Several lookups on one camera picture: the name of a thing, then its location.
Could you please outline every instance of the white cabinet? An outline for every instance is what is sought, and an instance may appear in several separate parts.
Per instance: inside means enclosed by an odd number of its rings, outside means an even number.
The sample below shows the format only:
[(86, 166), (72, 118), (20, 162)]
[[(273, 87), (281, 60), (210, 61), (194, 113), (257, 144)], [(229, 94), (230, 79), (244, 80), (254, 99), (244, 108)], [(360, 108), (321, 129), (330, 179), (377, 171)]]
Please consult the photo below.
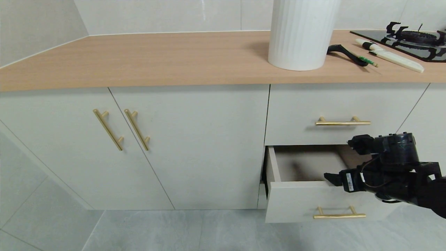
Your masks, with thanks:
[[(355, 135), (395, 133), (428, 84), (273, 84), (265, 145), (345, 144)], [(371, 125), (315, 126), (348, 122), (354, 116)]]
[(323, 173), (337, 174), (367, 160), (351, 152), (346, 145), (267, 147), (266, 222), (331, 220), (313, 219), (319, 214), (318, 207), (324, 214), (352, 214), (350, 206), (353, 206), (357, 213), (366, 216), (353, 218), (355, 221), (380, 220), (388, 216), (398, 204), (385, 204), (370, 192), (347, 193), (343, 187), (325, 181)]
[(439, 162), (446, 176), (446, 86), (430, 84), (398, 133), (413, 133), (420, 161)]
[(257, 208), (269, 85), (110, 89), (175, 209)]
[[(94, 209), (173, 209), (107, 88), (4, 92), (0, 120)], [(124, 138), (119, 151), (112, 133)]]

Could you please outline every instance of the gas stove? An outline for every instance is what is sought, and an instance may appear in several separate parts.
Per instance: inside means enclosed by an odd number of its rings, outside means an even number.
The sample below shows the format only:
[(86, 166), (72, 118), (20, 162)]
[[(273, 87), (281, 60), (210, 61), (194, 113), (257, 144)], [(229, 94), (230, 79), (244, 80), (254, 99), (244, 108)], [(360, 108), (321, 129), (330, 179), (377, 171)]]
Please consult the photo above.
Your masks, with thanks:
[(425, 62), (446, 63), (446, 32), (405, 30), (398, 22), (391, 22), (386, 30), (353, 30), (351, 33), (411, 55)]

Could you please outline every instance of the robotic arm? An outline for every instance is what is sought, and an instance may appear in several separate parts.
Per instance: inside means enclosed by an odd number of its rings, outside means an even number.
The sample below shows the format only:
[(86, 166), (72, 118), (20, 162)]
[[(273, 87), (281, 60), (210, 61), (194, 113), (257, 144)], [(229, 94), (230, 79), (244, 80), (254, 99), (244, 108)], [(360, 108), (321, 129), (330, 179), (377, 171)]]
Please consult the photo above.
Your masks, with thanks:
[(406, 202), (429, 208), (446, 218), (446, 176), (438, 162), (420, 162), (412, 133), (389, 134), (373, 138), (354, 136), (348, 145), (372, 159), (356, 169), (324, 177), (346, 192), (372, 192), (385, 203)]

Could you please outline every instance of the white fluted vase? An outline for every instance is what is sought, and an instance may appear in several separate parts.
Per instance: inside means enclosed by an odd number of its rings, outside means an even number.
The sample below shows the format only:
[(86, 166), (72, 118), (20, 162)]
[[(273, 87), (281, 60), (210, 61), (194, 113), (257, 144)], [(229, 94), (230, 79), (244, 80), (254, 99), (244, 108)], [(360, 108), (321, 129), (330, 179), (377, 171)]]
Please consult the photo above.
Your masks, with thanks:
[(268, 61), (293, 71), (325, 62), (341, 0), (274, 0)]

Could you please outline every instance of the label sticker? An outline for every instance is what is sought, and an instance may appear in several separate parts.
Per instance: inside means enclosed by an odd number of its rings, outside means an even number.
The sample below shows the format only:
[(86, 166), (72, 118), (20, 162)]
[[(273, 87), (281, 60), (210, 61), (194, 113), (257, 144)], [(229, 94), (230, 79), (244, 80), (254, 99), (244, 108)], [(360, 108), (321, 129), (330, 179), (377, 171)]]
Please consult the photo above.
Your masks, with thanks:
[(347, 173), (347, 183), (348, 183), (348, 190), (351, 192), (354, 190), (353, 188), (353, 181), (351, 180), (351, 174)]

